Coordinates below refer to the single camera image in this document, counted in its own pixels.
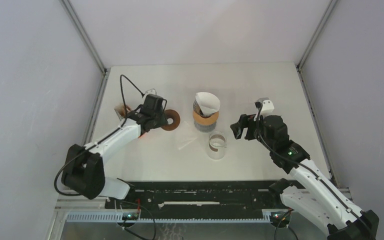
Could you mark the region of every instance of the white wall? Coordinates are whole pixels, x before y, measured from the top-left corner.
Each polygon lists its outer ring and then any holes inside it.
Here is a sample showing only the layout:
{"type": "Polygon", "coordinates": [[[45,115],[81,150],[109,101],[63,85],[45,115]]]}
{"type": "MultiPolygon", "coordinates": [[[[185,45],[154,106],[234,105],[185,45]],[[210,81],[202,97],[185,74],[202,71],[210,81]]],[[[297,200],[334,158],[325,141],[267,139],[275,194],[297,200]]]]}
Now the white wall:
{"type": "Polygon", "coordinates": [[[58,0],[0,0],[0,240],[45,238],[100,79],[58,0]]]}
{"type": "Polygon", "coordinates": [[[299,62],[329,0],[72,0],[104,64],[299,62]]]}
{"type": "Polygon", "coordinates": [[[384,240],[384,1],[340,1],[303,76],[338,179],[384,240]]]}

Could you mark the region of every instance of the white table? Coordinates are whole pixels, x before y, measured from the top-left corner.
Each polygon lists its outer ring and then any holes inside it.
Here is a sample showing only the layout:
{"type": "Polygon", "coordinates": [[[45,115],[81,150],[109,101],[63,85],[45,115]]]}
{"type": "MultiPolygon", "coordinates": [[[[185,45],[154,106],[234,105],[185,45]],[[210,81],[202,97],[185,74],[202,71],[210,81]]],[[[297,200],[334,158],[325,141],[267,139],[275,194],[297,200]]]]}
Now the white table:
{"type": "MultiPolygon", "coordinates": [[[[143,92],[155,88],[168,100],[166,109],[176,110],[198,138],[178,150],[176,130],[151,130],[110,159],[107,177],[126,181],[242,181],[291,179],[277,167],[258,141],[235,140],[229,126],[241,114],[255,114],[254,101],[268,97],[273,114],[281,115],[292,140],[300,144],[329,177],[328,167],[310,110],[291,62],[114,66],[111,68],[97,117],[93,140],[116,127],[120,120],[114,107],[122,103],[120,75],[130,78],[143,92]],[[210,92],[221,101],[216,130],[225,132],[227,151],[221,160],[208,157],[208,134],[194,127],[192,104],[197,92],[210,92]]],[[[127,105],[142,103],[141,95],[123,81],[127,105]]]]}

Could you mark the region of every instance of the robotic arm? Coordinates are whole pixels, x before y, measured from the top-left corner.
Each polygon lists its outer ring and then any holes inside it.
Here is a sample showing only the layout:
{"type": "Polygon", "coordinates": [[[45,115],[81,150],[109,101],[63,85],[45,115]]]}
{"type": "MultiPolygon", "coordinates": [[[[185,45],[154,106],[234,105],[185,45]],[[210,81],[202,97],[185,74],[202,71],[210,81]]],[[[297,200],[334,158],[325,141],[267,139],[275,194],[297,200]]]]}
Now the robotic arm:
{"type": "Polygon", "coordinates": [[[257,114],[242,114],[230,126],[236,139],[257,139],[269,151],[279,168],[302,184],[312,195],[304,197],[296,186],[282,178],[270,186],[277,204],[292,208],[321,229],[328,240],[369,240],[377,233],[379,218],[372,211],[364,212],[346,198],[317,168],[310,155],[290,140],[288,127],[281,116],[270,115],[273,102],[260,98],[255,102],[257,114]]]}
{"type": "Polygon", "coordinates": [[[126,119],[104,137],[84,146],[72,145],[62,168],[62,183],[88,199],[97,196],[124,199],[130,186],[122,180],[105,177],[104,165],[130,141],[168,124],[163,101],[166,100],[160,96],[148,94],[137,108],[139,112],[127,113],[126,119]]]}

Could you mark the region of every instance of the black cable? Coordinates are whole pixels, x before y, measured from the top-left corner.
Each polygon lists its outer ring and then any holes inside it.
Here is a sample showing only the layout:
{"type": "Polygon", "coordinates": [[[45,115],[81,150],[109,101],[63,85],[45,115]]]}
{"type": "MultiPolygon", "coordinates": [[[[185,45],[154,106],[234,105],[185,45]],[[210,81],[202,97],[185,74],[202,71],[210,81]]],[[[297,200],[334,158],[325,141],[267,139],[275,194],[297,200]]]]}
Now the black cable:
{"type": "Polygon", "coordinates": [[[142,205],[139,205],[139,204],[136,204],[134,202],[129,202],[129,201],[124,201],[124,200],[119,200],[120,202],[122,203],[126,203],[126,204],[131,204],[131,205],[135,205],[135,206],[138,206],[139,208],[141,209],[145,209],[149,215],[151,216],[152,218],[152,221],[153,221],[153,237],[151,239],[148,239],[148,238],[144,238],[143,236],[140,236],[138,234],[136,234],[135,232],[131,231],[130,229],[124,227],[124,223],[127,221],[127,219],[124,220],[124,222],[122,223],[121,227],[123,228],[123,230],[125,230],[126,232],[128,232],[129,234],[139,238],[139,239],[142,239],[142,240],[155,240],[155,237],[157,236],[157,224],[155,223],[155,218],[154,216],[152,215],[151,211],[149,211],[146,207],[142,206],[142,205]]]}
{"type": "Polygon", "coordinates": [[[67,163],[64,164],[64,166],[61,167],[61,169],[58,171],[58,173],[56,174],[55,176],[55,179],[53,180],[53,188],[55,189],[55,191],[63,196],[80,196],[81,194],[79,193],[65,193],[65,192],[62,192],[58,189],[58,186],[57,186],[57,182],[58,182],[58,177],[61,175],[61,173],[64,171],[64,169],[69,165],[71,164],[74,160],[76,160],[78,157],[80,157],[81,155],[83,155],[85,152],[93,149],[94,147],[96,147],[96,145],[93,145],[91,147],[89,147],[88,149],[85,149],[83,150],[82,152],[80,152],[79,154],[77,154],[75,157],[73,157],[70,161],[68,161],[67,163]]]}
{"type": "Polygon", "coordinates": [[[142,95],[142,97],[143,96],[145,96],[145,94],[132,82],[132,81],[130,81],[130,79],[128,78],[128,77],[126,77],[126,75],[124,75],[124,74],[121,74],[120,75],[120,83],[121,83],[121,81],[122,81],[122,77],[124,77],[125,79],[127,79],[127,81],[129,81],[132,85],[133,85],[133,87],[136,89],[136,90],[138,90],[139,91],[139,93],[142,95]]]}
{"type": "Polygon", "coordinates": [[[129,185],[130,187],[133,187],[133,188],[135,187],[135,185],[131,184],[130,182],[127,182],[127,181],[125,181],[125,180],[123,180],[123,179],[121,179],[121,178],[118,178],[118,177],[117,177],[117,179],[120,180],[120,181],[122,181],[123,183],[129,185]]]}
{"type": "Polygon", "coordinates": [[[290,232],[295,236],[296,240],[299,240],[297,234],[295,233],[295,231],[290,226],[288,226],[287,229],[289,229],[290,232]]]}
{"type": "MultiPolygon", "coordinates": [[[[121,99],[123,100],[123,105],[124,105],[124,112],[127,116],[127,107],[126,107],[126,100],[125,100],[125,94],[123,92],[123,77],[125,77],[132,85],[133,87],[135,87],[139,93],[142,95],[142,97],[145,95],[132,81],[130,81],[130,79],[128,77],[126,77],[125,75],[120,75],[120,90],[121,90],[121,99]]],[[[76,160],[78,157],[80,157],[81,155],[85,154],[86,152],[88,152],[89,150],[93,149],[94,147],[96,147],[97,145],[101,144],[102,142],[104,142],[105,140],[107,140],[108,138],[110,138],[112,135],[114,135],[116,132],[118,132],[120,129],[123,128],[123,126],[126,124],[127,122],[127,117],[124,118],[124,121],[123,123],[117,128],[115,129],[114,131],[112,131],[110,134],[108,134],[107,136],[103,137],[101,140],[99,140],[97,142],[97,144],[94,144],[92,145],[91,147],[81,151],[79,154],[77,154],[75,157],[73,157],[71,160],[69,160],[68,162],[66,162],[64,164],[64,166],[61,167],[61,169],[58,171],[58,173],[56,174],[55,176],[55,179],[53,180],[53,188],[55,189],[55,191],[63,196],[81,196],[81,194],[79,193],[65,193],[65,192],[62,192],[61,190],[58,189],[58,186],[57,186],[57,182],[58,182],[58,177],[61,175],[61,173],[64,171],[64,169],[70,165],[74,160],[76,160]]]]}
{"type": "Polygon", "coordinates": [[[285,213],[282,215],[282,217],[280,218],[280,221],[279,221],[279,223],[277,224],[276,229],[274,230],[274,240],[277,239],[277,234],[278,234],[279,226],[280,226],[281,223],[284,221],[284,219],[286,219],[286,218],[288,217],[287,215],[290,215],[290,214],[291,214],[292,211],[293,211],[292,209],[289,209],[289,210],[288,210],[287,212],[285,212],[285,213]]]}
{"type": "MultiPolygon", "coordinates": [[[[332,195],[340,202],[340,204],[346,208],[346,209],[351,209],[350,207],[347,206],[347,204],[341,200],[341,198],[329,187],[329,185],[323,180],[323,179],[319,179],[319,175],[317,173],[315,173],[311,168],[309,168],[308,166],[300,163],[300,162],[296,162],[296,161],[292,161],[282,155],[280,155],[279,153],[275,152],[271,147],[269,147],[269,145],[266,143],[266,141],[264,141],[264,138],[261,134],[261,130],[260,130],[260,126],[259,126],[259,122],[260,122],[260,113],[261,113],[261,110],[263,109],[263,106],[261,105],[261,107],[258,109],[258,115],[257,115],[257,122],[256,122],[256,129],[257,129],[257,133],[258,133],[258,136],[260,138],[260,140],[262,141],[262,144],[271,152],[271,153],[274,153],[275,155],[277,155],[279,158],[285,160],[286,162],[290,163],[290,164],[294,164],[294,165],[298,165],[298,166],[301,166],[305,169],[307,169],[310,173],[312,173],[314,176],[315,176],[315,179],[320,181],[328,190],[330,193],[332,193],[332,195]]],[[[373,239],[373,240],[376,240],[375,236],[373,235],[372,233],[372,230],[369,228],[369,226],[367,226],[367,224],[361,219],[361,217],[359,217],[353,210],[350,211],[350,213],[357,219],[359,220],[363,226],[366,228],[366,230],[368,231],[368,233],[370,234],[370,237],[373,239]]]]}

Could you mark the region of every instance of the clear glass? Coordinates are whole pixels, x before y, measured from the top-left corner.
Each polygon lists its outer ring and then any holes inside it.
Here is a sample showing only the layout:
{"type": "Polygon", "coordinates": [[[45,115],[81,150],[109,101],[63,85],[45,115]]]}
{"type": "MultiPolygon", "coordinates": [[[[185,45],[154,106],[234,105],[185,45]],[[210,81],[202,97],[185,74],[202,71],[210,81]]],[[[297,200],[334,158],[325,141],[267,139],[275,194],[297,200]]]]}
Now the clear glass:
{"type": "Polygon", "coordinates": [[[221,131],[214,131],[209,134],[206,152],[214,160],[222,159],[226,154],[226,136],[221,131]]]}

